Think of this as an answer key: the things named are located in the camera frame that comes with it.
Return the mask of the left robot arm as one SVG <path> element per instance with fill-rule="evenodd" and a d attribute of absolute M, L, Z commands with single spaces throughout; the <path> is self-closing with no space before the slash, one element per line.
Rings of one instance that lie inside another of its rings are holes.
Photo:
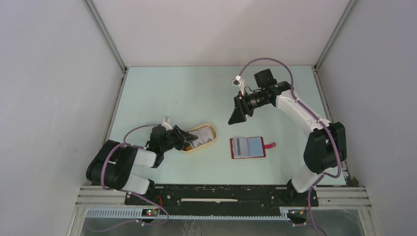
<path fill-rule="evenodd" d="M 158 168 L 164 154 L 172 149 L 186 150 L 198 136 L 178 126 L 153 125 L 145 146 L 107 140 L 86 170 L 86 178 L 105 190 L 137 193 L 144 205 L 155 200 L 154 181 L 132 172 L 135 166 Z"/>

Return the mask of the red leather card holder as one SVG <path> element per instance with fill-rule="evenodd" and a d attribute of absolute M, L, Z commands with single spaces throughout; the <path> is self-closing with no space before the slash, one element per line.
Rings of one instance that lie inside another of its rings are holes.
<path fill-rule="evenodd" d="M 231 157 L 232 159 L 250 159 L 250 158 L 264 158 L 266 157 L 266 150 L 276 147 L 276 143 L 265 144 L 263 137 L 249 137 L 249 157 L 247 158 L 234 158 L 232 139 L 230 139 Z"/>

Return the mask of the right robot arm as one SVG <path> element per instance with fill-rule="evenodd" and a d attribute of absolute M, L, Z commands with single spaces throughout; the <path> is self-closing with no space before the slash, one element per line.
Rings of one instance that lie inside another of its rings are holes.
<path fill-rule="evenodd" d="M 306 198 L 305 192 L 316 186 L 325 176 L 338 178 L 342 174 L 341 164 L 346 160 L 346 131 L 340 122 L 333 123 L 322 118 L 300 99 L 294 88 L 294 77 L 290 81 L 277 82 L 270 69 L 254 74 L 257 90 L 247 93 L 242 73 L 232 80 L 239 87 L 234 97 L 234 110 L 228 124 L 242 123 L 254 114 L 256 108 L 271 104 L 287 114 L 307 136 L 303 153 L 304 165 L 289 181 L 286 192 L 288 203 L 300 205 Z"/>

